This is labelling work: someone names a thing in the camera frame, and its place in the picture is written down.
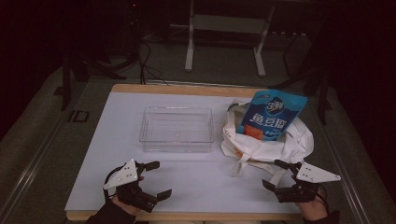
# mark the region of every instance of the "transparent plastic container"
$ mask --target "transparent plastic container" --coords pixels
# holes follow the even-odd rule
[[[145,151],[210,152],[214,141],[210,108],[145,108],[139,141]]]

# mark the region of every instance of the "white desk leg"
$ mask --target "white desk leg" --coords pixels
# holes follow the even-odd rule
[[[192,61],[194,58],[193,32],[194,32],[194,1],[190,0],[189,46],[187,47],[186,65],[184,66],[184,70],[186,70],[187,72],[192,71]]]
[[[268,18],[262,27],[262,34],[260,43],[257,47],[253,49],[254,58],[256,60],[257,72],[259,73],[259,77],[265,76],[264,64],[262,63],[262,46],[264,45],[265,37],[268,35],[268,29],[270,28],[271,19],[274,15],[275,7],[271,7],[270,12],[268,14]]]

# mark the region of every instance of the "blue snack package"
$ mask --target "blue snack package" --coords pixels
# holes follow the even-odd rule
[[[276,141],[304,109],[307,98],[284,91],[257,91],[237,133],[263,141]]]

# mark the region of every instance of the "person's arm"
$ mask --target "person's arm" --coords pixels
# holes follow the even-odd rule
[[[111,201],[103,205],[96,215],[90,217],[86,224],[131,224],[134,223],[135,214],[139,211],[140,209],[136,207],[120,202],[115,195]]]
[[[304,216],[305,224],[338,224],[340,212],[328,213],[327,204],[318,196],[308,203],[297,203]]]

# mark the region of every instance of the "white tote bag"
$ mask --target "white tote bag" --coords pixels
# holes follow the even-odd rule
[[[286,170],[274,166],[275,160],[296,163],[303,161],[314,150],[314,137],[298,118],[287,128],[278,141],[260,141],[254,137],[236,133],[248,104],[234,101],[227,112],[227,122],[222,129],[221,149],[225,156],[239,159],[233,175],[242,175],[247,165],[262,168],[273,175],[270,181],[277,185]]]

